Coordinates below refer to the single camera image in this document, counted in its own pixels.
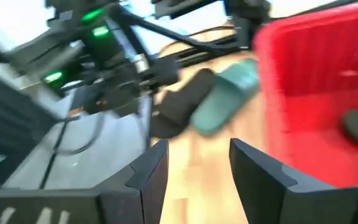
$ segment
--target green light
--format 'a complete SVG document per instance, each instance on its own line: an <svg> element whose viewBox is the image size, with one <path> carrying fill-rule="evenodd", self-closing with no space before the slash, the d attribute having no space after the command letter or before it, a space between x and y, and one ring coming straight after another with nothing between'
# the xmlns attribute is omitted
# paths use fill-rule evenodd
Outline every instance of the green light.
<svg viewBox="0 0 358 224"><path fill-rule="evenodd" d="M82 21L90 21L102 13L103 13L103 9L93 10L93 11L85 14L85 16L83 16L81 20Z"/></svg>
<svg viewBox="0 0 358 224"><path fill-rule="evenodd" d="M106 26L98 27L92 30L95 37L100 37L109 33L109 29Z"/></svg>
<svg viewBox="0 0 358 224"><path fill-rule="evenodd" d="M48 75L46 78L44 78L44 80L47 83L50 83L50 82L58 80L59 78L62 77L62 75L63 75L62 72L55 72L55 73L52 73L52 74Z"/></svg>

